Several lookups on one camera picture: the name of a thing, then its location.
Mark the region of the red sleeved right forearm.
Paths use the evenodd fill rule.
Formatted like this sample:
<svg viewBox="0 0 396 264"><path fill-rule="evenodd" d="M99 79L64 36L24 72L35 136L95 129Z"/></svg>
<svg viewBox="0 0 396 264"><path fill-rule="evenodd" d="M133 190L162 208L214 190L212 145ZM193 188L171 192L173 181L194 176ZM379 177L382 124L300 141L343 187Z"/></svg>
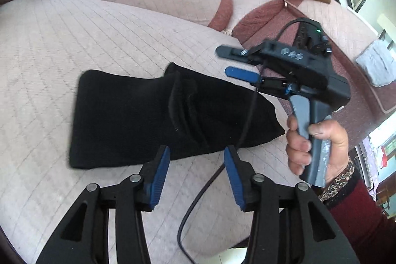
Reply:
<svg viewBox="0 0 396 264"><path fill-rule="evenodd" d="M361 263L395 263L395 221L386 217L349 161L319 195Z"/></svg>

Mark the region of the person's right hand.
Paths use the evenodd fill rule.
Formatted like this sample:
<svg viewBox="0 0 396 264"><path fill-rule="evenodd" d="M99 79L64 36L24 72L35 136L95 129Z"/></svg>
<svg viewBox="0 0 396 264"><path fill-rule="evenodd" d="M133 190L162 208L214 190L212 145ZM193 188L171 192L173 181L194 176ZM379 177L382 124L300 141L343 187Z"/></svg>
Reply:
<svg viewBox="0 0 396 264"><path fill-rule="evenodd" d="M287 119L286 133L288 166L292 173L302 175L304 168L311 164L311 143L297 132L297 119L290 115ZM325 175L326 184L331 183L348 166L348 134L336 120L324 120L308 126L308 132L316 139L330 140L330 159Z"/></svg>

